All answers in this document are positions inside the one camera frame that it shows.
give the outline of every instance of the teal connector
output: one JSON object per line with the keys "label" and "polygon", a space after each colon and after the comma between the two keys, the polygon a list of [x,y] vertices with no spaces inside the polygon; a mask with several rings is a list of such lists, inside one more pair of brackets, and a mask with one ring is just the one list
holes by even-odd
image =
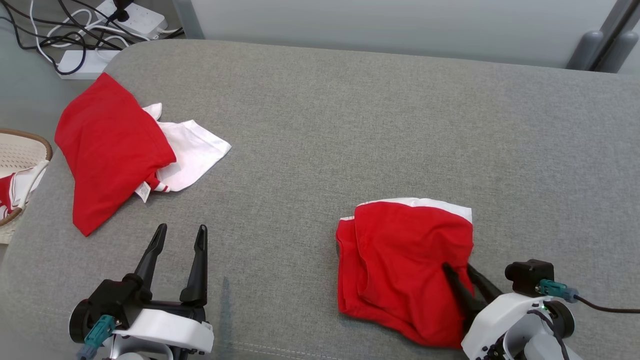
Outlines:
{"label": "teal connector", "polygon": [[98,348],[104,340],[107,340],[113,334],[115,329],[116,322],[113,316],[102,315],[84,338],[84,346],[76,354],[77,360],[93,360]]}
{"label": "teal connector", "polygon": [[575,296],[578,295],[578,290],[570,288],[560,282],[542,279],[536,287],[536,291],[542,295],[561,297],[567,302],[578,302],[575,298]]}

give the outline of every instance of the clothing tag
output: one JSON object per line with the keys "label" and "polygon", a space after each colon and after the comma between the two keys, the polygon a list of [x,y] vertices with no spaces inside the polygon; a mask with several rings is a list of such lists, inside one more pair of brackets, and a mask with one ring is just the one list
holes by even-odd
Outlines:
{"label": "clothing tag", "polygon": [[146,182],[142,182],[140,184],[140,186],[136,189],[135,193],[138,194],[138,196],[140,196],[140,198],[142,199],[142,202],[144,202],[145,204],[147,203],[147,198],[149,197],[149,194],[151,193],[151,186],[149,186],[149,184],[147,184]]}

